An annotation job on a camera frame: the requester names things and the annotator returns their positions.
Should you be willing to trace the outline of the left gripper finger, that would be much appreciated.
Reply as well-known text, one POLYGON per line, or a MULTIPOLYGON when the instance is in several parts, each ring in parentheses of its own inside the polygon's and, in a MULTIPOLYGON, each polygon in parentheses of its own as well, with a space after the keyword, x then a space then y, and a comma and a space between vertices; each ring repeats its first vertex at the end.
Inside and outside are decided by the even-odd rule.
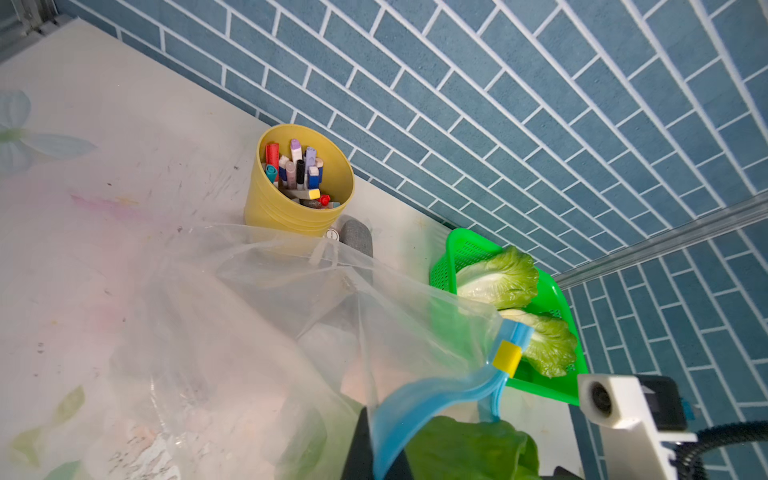
MULTIPOLYGON (((374 480, 373 460, 367 408, 364 407, 360 412, 340 479, 374 480)), ((384 479, 413 480, 404 450, 400 452, 384 479)))

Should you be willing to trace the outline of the clear zipper bag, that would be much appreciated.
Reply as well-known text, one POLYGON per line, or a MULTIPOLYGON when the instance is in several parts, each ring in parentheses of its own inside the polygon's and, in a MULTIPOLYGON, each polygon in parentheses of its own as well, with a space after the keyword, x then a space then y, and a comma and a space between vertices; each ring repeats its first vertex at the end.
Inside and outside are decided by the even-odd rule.
POLYGON ((336 241, 193 229, 111 361, 122 406, 194 479, 340 479, 366 407, 374 479, 433 418, 503 421, 527 328, 336 241))

